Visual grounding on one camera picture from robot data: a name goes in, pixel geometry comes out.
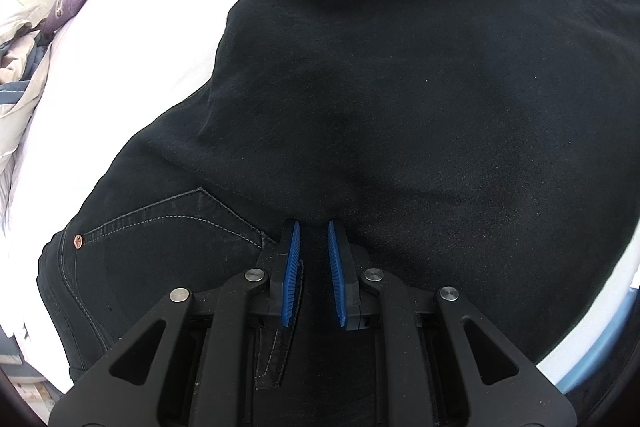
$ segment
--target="white stitching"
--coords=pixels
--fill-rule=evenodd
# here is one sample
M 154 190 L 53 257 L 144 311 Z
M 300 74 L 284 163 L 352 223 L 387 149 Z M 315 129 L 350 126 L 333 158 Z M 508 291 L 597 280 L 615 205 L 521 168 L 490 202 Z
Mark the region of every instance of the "white stitching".
M 126 227 L 119 227 L 119 229 L 111 230 L 111 232 L 104 233 L 102 235 L 94 237 L 94 238 L 88 240 L 85 243 L 85 245 L 89 245 L 90 243 L 93 243 L 94 241 L 98 241 L 99 239 L 102 239 L 103 237 L 107 237 L 108 235 L 111 235 L 112 233 L 119 232 L 120 230 L 128 229 L 130 227 L 135 227 L 136 225 L 143 225 L 144 223 L 149 223 L 150 221 L 155 221 L 156 219 L 165 219 L 167 217 L 183 217 L 184 219 L 195 219 L 196 221 L 202 221 L 203 223 L 208 223 L 209 225 L 213 225 L 214 227 L 218 227 L 219 229 L 222 229 L 225 232 L 232 233 L 233 235 L 237 235 L 238 237 L 241 237 L 242 239 L 244 239 L 245 241 L 248 241 L 252 245 L 255 245 L 256 247 L 261 248 L 260 245 L 258 245 L 257 243 L 254 243 L 251 239 L 249 239 L 247 237 L 244 237 L 244 235 L 240 235 L 237 232 L 233 232 L 232 230 L 226 229 L 225 227 L 221 227 L 220 225 L 218 225 L 217 223 L 214 223 L 213 221 L 208 221 L 207 219 L 202 219 L 201 217 L 194 217 L 194 216 L 159 216 L 159 217 L 152 217 L 151 219 L 145 219 L 144 221 L 140 221 L 138 223 L 132 223 L 131 225 L 127 225 Z
M 212 194 L 209 194 L 204 188 L 200 187 L 198 188 L 198 190 L 201 190 L 202 192 L 204 192 L 209 198 L 211 198 L 212 200 L 214 200 L 217 204 L 219 204 L 220 206 L 222 206 L 227 212 L 229 212 L 229 214 L 231 214 L 232 216 L 236 216 L 240 221 L 242 221 L 243 223 L 246 223 L 247 225 L 249 225 L 252 229 L 254 229 L 256 232 L 260 232 L 260 230 L 256 229 L 254 227 L 254 225 L 252 225 L 251 223 L 249 223 L 249 221 L 247 221 L 246 219 L 244 219 L 244 217 L 238 216 L 238 214 L 236 214 L 234 211 L 232 211 L 228 206 L 226 206 L 226 204 L 224 204 L 222 201 L 220 201 L 218 198 L 214 197 Z
M 277 243 L 262 230 L 260 230 L 260 237 L 262 238 L 261 240 L 262 248 L 266 248 L 267 243 L 270 246 L 277 245 Z
M 89 232 L 84 232 L 84 235 L 90 235 L 90 234 L 94 233 L 96 230 L 100 230 L 103 227 L 106 227 L 107 225 L 110 225 L 111 223 L 114 223 L 119 219 L 123 219 L 124 217 L 132 216 L 133 214 L 136 214 L 137 212 L 141 212 L 142 210 L 146 210 L 148 208 L 152 208 L 153 206 L 158 206 L 161 203 L 166 203 L 168 201 L 177 200 L 178 198 L 182 198 L 182 197 L 185 197 L 185 196 L 191 196 L 192 194 L 195 194 L 199 190 L 200 190 L 199 188 L 194 188 L 193 190 L 190 190 L 189 192 L 183 192 L 182 194 L 178 194 L 177 196 L 171 196 L 170 198 L 164 198 L 164 200 L 156 201 L 156 203 L 146 204 L 142 208 L 137 208 L 136 210 L 132 210 L 131 212 L 127 212 L 126 214 L 123 214 L 122 216 L 118 216 L 118 217 L 115 217 L 114 219 L 110 219 L 106 223 L 104 223 L 103 225 L 100 225 L 99 227 L 95 227 L 94 229 L 89 230 Z
M 59 251 L 56 252 L 56 261 L 58 261 L 58 262 L 60 261 L 60 252 Z M 71 334 L 71 338 L 74 341 L 74 346 L 76 346 L 76 353 L 78 354 L 78 359 L 80 360 L 80 365 L 82 365 L 82 368 L 84 369 L 84 362 L 82 361 L 82 357 L 80 356 L 80 348 L 78 347 L 78 340 L 76 339 L 76 336 L 74 335 L 74 330 L 71 329 L 71 325 L 69 325 L 69 321 L 66 319 L 66 315 L 62 312 L 62 309 L 60 309 L 60 304 L 58 303 L 58 299 L 56 299 L 55 293 L 53 292 L 53 287 L 51 286 L 51 281 L 49 280 L 48 277 L 45 279 L 45 283 L 47 285 L 47 288 L 49 289 L 49 294 L 52 297 L 51 300 L 52 300 L 53 304 L 56 306 L 56 309 L 58 310 L 58 313 L 60 314 L 62 319 L 65 321 L 66 327 L 68 328 L 69 333 Z
M 104 352 L 106 352 L 107 344 L 105 343 L 102 335 L 98 331 L 97 326 L 94 324 L 94 321 L 91 318 L 89 311 L 87 311 L 87 309 L 84 307 L 84 304 L 82 304 L 82 301 L 78 298 L 78 296 L 76 295 L 76 292 L 73 291 L 73 289 L 71 288 L 71 285 L 69 284 L 69 281 L 66 279 L 65 263 L 64 263 L 64 260 L 62 259 L 62 256 L 64 255 L 65 242 L 66 242 L 66 230 L 67 229 L 65 229 L 65 231 L 62 233 L 62 238 L 60 238 L 60 245 L 58 247 L 58 266 L 60 269 L 60 273 L 62 273 L 62 280 L 65 283 L 66 289 L 69 290 L 69 293 L 71 293 L 71 296 L 74 298 L 74 301 L 76 301 L 76 304 L 78 304 L 78 307 L 80 308 L 82 313 L 84 313 L 84 316 L 87 318 L 87 320 L 89 320 L 89 324 L 91 324 L 92 330 L 94 330 L 96 338 L 102 344 L 102 349 L 104 350 Z
M 269 370 L 269 365 L 271 363 L 271 357 L 273 357 L 273 351 L 276 348 L 276 340 L 278 339 L 278 333 L 280 333 L 280 330 L 276 330 L 276 334 L 273 335 L 273 346 L 271 346 L 271 352 L 269 354 L 269 360 L 267 360 L 267 367 L 264 368 L 264 373 L 260 375 L 260 377 L 258 378 L 262 378 L 267 374 L 267 371 Z

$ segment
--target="metal screw head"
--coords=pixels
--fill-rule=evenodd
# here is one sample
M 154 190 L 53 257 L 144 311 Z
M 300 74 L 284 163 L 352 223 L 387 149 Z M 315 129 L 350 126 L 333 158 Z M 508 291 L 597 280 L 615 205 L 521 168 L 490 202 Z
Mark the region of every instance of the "metal screw head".
M 453 288 L 453 286 L 444 286 L 440 289 L 440 297 L 446 301 L 455 301 L 460 297 L 460 292 Z
M 244 278 L 249 282 L 258 282 L 264 279 L 264 270 L 260 268 L 252 268 L 251 270 L 247 270 L 244 274 Z
M 173 302 L 184 302 L 189 298 L 189 290 L 187 288 L 176 288 L 175 290 L 171 290 L 169 298 Z
M 364 270 L 364 278 L 367 281 L 382 281 L 385 273 L 380 268 L 367 268 Z

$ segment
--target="black gripper frame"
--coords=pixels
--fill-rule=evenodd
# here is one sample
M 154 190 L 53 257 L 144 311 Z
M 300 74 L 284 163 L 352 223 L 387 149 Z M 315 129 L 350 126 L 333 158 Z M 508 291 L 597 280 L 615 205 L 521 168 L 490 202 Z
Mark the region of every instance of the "black gripper frame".
M 378 427 L 575 427 L 571 403 L 465 296 L 367 271 L 338 220 L 328 238 L 338 321 L 376 328 Z
M 295 326 L 297 221 L 255 268 L 259 280 L 243 271 L 220 288 L 165 295 L 60 399 L 49 427 L 252 425 L 256 328 Z

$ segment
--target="bed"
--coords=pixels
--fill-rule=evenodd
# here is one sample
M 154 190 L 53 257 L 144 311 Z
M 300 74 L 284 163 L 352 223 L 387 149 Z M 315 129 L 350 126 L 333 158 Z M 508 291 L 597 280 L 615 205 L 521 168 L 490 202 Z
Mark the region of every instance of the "bed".
M 237 0 L 88 0 L 56 35 L 42 99 L 15 157 L 0 237 L 0 323 L 61 391 L 68 363 L 36 287 L 38 257 L 127 140 L 204 84 Z M 558 384 L 624 305 L 640 263 L 636 230 L 575 330 L 538 367 Z

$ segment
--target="black fabric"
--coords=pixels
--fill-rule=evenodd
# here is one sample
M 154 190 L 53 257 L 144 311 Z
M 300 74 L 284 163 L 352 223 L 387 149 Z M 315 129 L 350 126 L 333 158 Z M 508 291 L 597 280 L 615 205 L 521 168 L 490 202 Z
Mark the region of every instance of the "black fabric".
M 239 0 L 210 81 L 127 143 L 44 250 L 66 352 L 86 367 L 172 287 L 250 267 L 285 217 L 340 217 L 381 268 L 456 286 L 537 362 L 638 223 L 638 71 L 639 0 Z M 292 425 L 362 425 L 367 351 L 307 292 L 297 362 L 265 393 L 298 404 Z

